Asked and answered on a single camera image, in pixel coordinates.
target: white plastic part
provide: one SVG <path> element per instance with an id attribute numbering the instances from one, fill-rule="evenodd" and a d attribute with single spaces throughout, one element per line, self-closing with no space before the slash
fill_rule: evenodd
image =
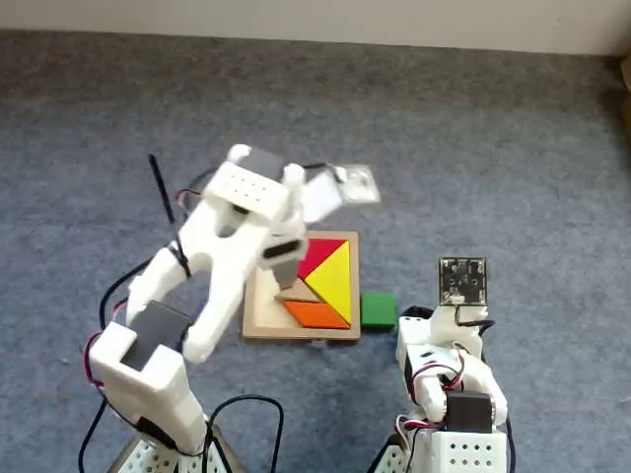
<path id="1" fill-rule="evenodd" d="M 304 171 L 291 165 L 285 171 L 292 188 L 300 187 Z M 212 270 L 221 277 L 211 279 L 208 301 L 188 329 L 183 343 L 187 360 L 201 363 L 212 353 L 241 303 L 245 280 L 287 214 L 290 200 L 284 184 L 231 162 L 223 163 L 206 186 L 201 201 L 181 227 L 179 238 L 191 273 Z M 230 236 L 221 236 L 234 217 L 234 205 L 249 213 Z M 299 248 L 297 254 L 304 250 Z M 185 274 L 172 253 L 166 248 L 158 251 L 129 286 L 127 323 L 149 301 L 160 301 L 184 281 Z"/>
<path id="2" fill-rule="evenodd" d="M 120 360 L 136 332 L 110 323 L 90 350 L 90 363 L 99 373 L 108 401 L 128 421 L 151 420 L 189 454 L 201 451 L 206 424 L 199 402 L 190 391 L 181 354 L 159 345 L 142 371 Z"/>
<path id="3" fill-rule="evenodd" d="M 307 183 L 302 201 L 303 216 L 308 224 L 322 220 L 344 205 L 337 182 L 328 170 Z"/>
<path id="4" fill-rule="evenodd" d="M 201 456 L 184 457 L 172 450 L 140 440 L 120 468 L 111 473 L 173 473 L 178 464 L 181 473 L 201 473 Z M 213 441 L 208 449 L 208 472 L 228 473 L 217 445 Z"/>
<path id="5" fill-rule="evenodd" d="M 285 209 L 289 197 L 288 189 L 280 182 L 230 162 L 219 166 L 203 193 L 258 214 L 267 222 L 282 217 L 278 209 Z"/>
<path id="6" fill-rule="evenodd" d="M 414 473 L 506 473 L 506 435 L 433 432 L 428 454 L 414 451 Z"/>
<path id="7" fill-rule="evenodd" d="M 379 202 L 381 196 L 370 168 L 363 165 L 335 167 L 340 193 L 347 204 Z"/>
<path id="8" fill-rule="evenodd" d="M 485 306 L 462 306 L 460 321 L 480 320 L 487 315 Z M 441 422 L 447 412 L 447 397 L 438 376 L 449 378 L 460 370 L 458 351 L 464 358 L 463 382 L 467 390 L 487 393 L 493 405 L 494 425 L 506 422 L 508 403 L 490 368 L 479 357 L 482 339 L 477 327 L 456 325 L 455 308 L 439 306 L 430 319 L 400 317 L 398 321 L 396 359 L 403 372 L 409 363 L 411 373 L 430 364 L 450 368 L 430 368 L 414 379 L 414 397 L 424 416 L 432 422 Z"/>
<path id="9" fill-rule="evenodd" d="M 380 459 L 374 473 L 405 473 L 407 455 L 400 446 L 389 445 Z"/>
<path id="10" fill-rule="evenodd" d="M 251 151 L 247 145 L 230 150 L 178 233 L 191 274 L 212 271 L 215 275 L 208 300 L 183 340 L 183 357 L 193 363 L 204 362 L 214 350 L 241 303 L 251 271 L 257 265 L 302 259 L 307 251 L 305 223 L 323 218 L 344 203 L 329 171 L 304 188 L 305 170 L 288 165 L 282 182 L 277 182 L 239 166 Z M 299 242 L 293 250 L 265 256 L 265 249 L 292 240 Z M 177 248 L 174 242 L 171 247 Z M 185 279 L 172 252 L 167 248 L 158 251 L 129 286 L 127 324 L 149 301 L 161 301 Z M 205 424 L 201 407 L 190 392 L 182 355 L 159 346 L 137 372 L 120 362 L 135 336 L 111 323 L 91 350 L 90 358 L 104 381 L 109 402 L 129 421 L 144 417 L 158 425 L 180 450 L 196 453 L 203 443 Z"/>

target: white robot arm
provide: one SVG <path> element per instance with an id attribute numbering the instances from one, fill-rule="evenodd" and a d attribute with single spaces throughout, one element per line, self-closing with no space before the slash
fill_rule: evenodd
<path id="1" fill-rule="evenodd" d="M 398 469 L 412 473 L 506 473 L 508 404 L 484 362 L 481 333 L 487 319 L 486 261 L 443 258 L 441 304 L 411 307 L 398 323 L 396 359 L 414 409 L 399 416 L 395 443 L 373 464 L 386 471 L 383 454 L 402 453 Z"/>
<path id="2" fill-rule="evenodd" d="M 109 403 L 150 439 L 195 455 L 203 410 L 188 386 L 184 359 L 204 362 L 237 310 L 257 266 L 293 283 L 307 251 L 306 223 L 345 203 L 377 201 L 370 171 L 334 168 L 305 182 L 305 170 L 246 145 L 234 146 L 178 232 L 129 287 L 126 326 L 110 323 L 90 351 Z M 179 251 L 184 253 L 187 267 Z M 197 319 L 160 303 L 198 271 L 212 272 Z"/>

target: red triangle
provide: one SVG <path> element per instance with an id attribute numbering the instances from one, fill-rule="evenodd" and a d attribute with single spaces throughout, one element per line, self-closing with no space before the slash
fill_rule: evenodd
<path id="1" fill-rule="evenodd" d="M 298 277 L 305 280 L 333 251 L 346 242 L 345 239 L 309 239 L 309 249 L 298 268 Z"/>

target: green block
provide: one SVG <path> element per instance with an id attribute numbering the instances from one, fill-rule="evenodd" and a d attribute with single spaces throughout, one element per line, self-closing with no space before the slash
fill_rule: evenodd
<path id="1" fill-rule="evenodd" d="M 394 294 L 362 294 L 362 327 L 388 329 L 395 324 L 396 299 Z"/>

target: yellow triangle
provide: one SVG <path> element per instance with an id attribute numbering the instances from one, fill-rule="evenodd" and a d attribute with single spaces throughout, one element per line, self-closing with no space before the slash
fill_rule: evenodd
<path id="1" fill-rule="evenodd" d="M 305 280 L 348 324 L 351 323 L 351 259 L 346 241 Z"/>

